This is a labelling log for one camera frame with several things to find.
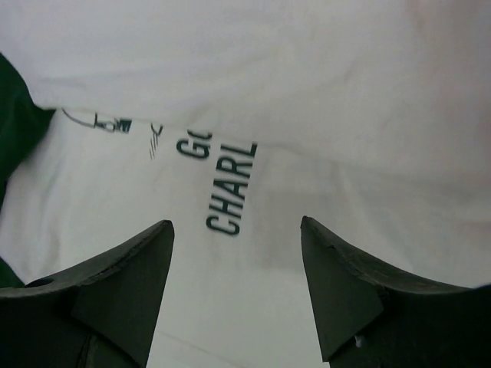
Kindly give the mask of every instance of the green fabric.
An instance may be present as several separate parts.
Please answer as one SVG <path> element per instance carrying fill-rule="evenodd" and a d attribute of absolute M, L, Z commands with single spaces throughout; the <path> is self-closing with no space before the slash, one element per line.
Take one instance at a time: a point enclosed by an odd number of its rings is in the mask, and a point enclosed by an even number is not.
<path fill-rule="evenodd" d="M 53 113 L 34 105 L 21 76 L 0 54 L 0 208 L 8 178 L 45 135 Z M 9 286 L 21 282 L 0 259 L 0 288 Z"/>

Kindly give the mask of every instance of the black lettering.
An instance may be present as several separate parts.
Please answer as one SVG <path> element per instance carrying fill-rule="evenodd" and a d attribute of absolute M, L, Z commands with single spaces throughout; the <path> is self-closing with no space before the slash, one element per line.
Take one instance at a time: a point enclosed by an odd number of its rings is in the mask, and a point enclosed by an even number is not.
<path fill-rule="evenodd" d="M 240 188 L 247 188 L 249 184 L 247 182 L 237 182 L 235 180 L 215 179 L 213 180 L 213 186 L 226 190 L 233 196 L 239 197 L 240 199 L 246 199 L 246 196 L 240 192 Z"/>
<path fill-rule="evenodd" d="M 249 151 L 243 150 L 241 148 L 227 146 L 226 144 L 223 144 L 221 146 L 221 149 L 222 151 L 229 151 L 229 152 L 238 153 L 239 155 L 243 155 L 243 156 L 254 157 L 255 151 L 258 149 L 258 145 L 256 143 L 253 143 Z"/>
<path fill-rule="evenodd" d="M 217 205 L 209 205 L 209 209 L 212 209 L 217 212 L 224 213 L 225 215 L 230 215 L 232 217 L 235 217 L 236 219 L 240 219 L 242 215 L 240 213 L 232 212 L 229 209 L 229 206 L 236 207 L 237 209 L 242 209 L 244 206 L 242 203 L 234 202 L 234 201 L 229 201 L 228 199 L 225 199 L 221 196 L 217 196 L 215 194 L 212 194 L 212 200 L 215 199 L 218 202 L 221 202 L 221 206 Z"/>
<path fill-rule="evenodd" d="M 251 174 L 248 172 L 239 171 L 239 167 L 252 167 L 252 162 L 236 162 L 232 157 L 223 156 L 220 157 L 216 163 L 216 171 L 222 171 L 224 173 L 230 173 L 245 178 L 250 178 Z"/>
<path fill-rule="evenodd" d="M 99 121 L 97 114 L 95 114 L 94 126 L 107 132 L 114 132 L 116 130 L 116 124 L 110 121 Z"/>
<path fill-rule="evenodd" d="M 153 133 L 154 136 L 160 136 L 160 134 L 162 134 L 163 125 L 159 126 L 159 131 L 158 132 L 153 127 L 153 124 L 150 125 L 150 128 L 152 128 L 152 133 Z"/>
<path fill-rule="evenodd" d="M 187 133 L 192 138 L 197 138 L 198 140 L 210 140 L 212 138 L 212 136 L 213 136 L 212 133 L 204 133 L 205 135 L 201 135 L 199 133 L 193 132 L 192 130 L 188 130 Z"/>
<path fill-rule="evenodd" d="M 129 133 L 131 128 L 131 120 L 121 119 L 116 122 L 116 128 L 122 133 Z"/>
<path fill-rule="evenodd" d="M 219 220 L 218 216 L 215 216 L 215 215 L 208 216 L 208 218 L 206 219 L 206 227 L 209 228 L 210 230 L 215 231 L 215 232 L 222 232 L 223 234 L 227 234 L 227 235 L 231 235 L 231 236 L 238 235 L 238 233 L 240 232 L 240 227 L 239 227 L 239 225 L 237 225 L 236 222 L 229 220 L 229 225 L 232 228 L 224 228 L 224 227 L 214 223 L 218 220 Z"/>
<path fill-rule="evenodd" d="M 184 156 L 194 159 L 207 159 L 209 156 L 209 144 L 193 143 L 192 149 L 185 149 L 189 146 L 189 140 L 180 140 L 177 142 L 177 150 Z"/>

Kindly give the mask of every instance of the white fabric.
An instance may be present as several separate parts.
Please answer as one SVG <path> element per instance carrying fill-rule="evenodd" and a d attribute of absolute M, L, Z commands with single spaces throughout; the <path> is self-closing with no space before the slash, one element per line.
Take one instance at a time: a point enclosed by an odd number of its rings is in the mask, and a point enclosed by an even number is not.
<path fill-rule="evenodd" d="M 1 4 L 37 104 L 153 125 L 58 113 L 9 183 L 0 256 L 30 281 L 173 220 L 150 366 L 320 366 L 303 215 L 422 276 L 491 282 L 491 2 Z M 215 133 L 207 159 L 176 150 L 203 143 L 184 129 Z M 220 149 L 251 141 L 253 160 Z M 236 237 L 206 227 L 225 154 L 253 161 Z"/>
<path fill-rule="evenodd" d="M 488 0 L 17 0 L 37 104 L 489 183 Z"/>
<path fill-rule="evenodd" d="M 321 368 L 302 264 L 304 215 L 408 271 L 469 286 L 491 281 L 489 228 L 465 219 L 480 206 L 486 213 L 482 193 L 158 124 L 97 122 L 93 114 L 56 113 L 47 138 L 9 182 L 0 256 L 32 281 L 173 221 L 149 367 Z M 189 156 L 208 146 L 208 157 Z M 223 157 L 240 174 L 217 169 L 232 168 Z M 232 195 L 217 179 L 242 185 Z M 213 195 L 242 205 L 230 208 L 240 218 L 211 209 L 220 205 Z M 207 227 L 213 215 L 212 226 L 235 230 L 231 220 L 239 233 Z"/>

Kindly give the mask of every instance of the black plastic piece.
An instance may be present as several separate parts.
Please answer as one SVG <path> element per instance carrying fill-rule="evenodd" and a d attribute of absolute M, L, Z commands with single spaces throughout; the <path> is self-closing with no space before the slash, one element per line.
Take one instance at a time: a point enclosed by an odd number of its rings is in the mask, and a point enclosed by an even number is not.
<path fill-rule="evenodd" d="M 145 367 L 173 239 L 160 222 L 73 268 L 1 289 L 0 367 Z"/>
<path fill-rule="evenodd" d="M 331 368 L 491 366 L 491 285 L 466 289 L 420 278 L 312 218 L 302 222 L 302 253 Z"/>

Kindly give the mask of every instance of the small hole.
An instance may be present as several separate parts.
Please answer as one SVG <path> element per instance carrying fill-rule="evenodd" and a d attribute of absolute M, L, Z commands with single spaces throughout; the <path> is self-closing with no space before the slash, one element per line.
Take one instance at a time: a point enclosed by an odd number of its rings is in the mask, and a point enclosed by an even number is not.
<path fill-rule="evenodd" d="M 52 278 L 42 278 L 40 280 L 36 280 L 31 282 L 30 284 L 25 285 L 26 288 L 39 288 L 40 286 L 46 286 L 53 282 Z"/>
<path fill-rule="evenodd" d="M 354 343 L 357 348 L 363 347 L 363 345 L 365 345 L 365 338 L 361 335 L 355 335 Z"/>

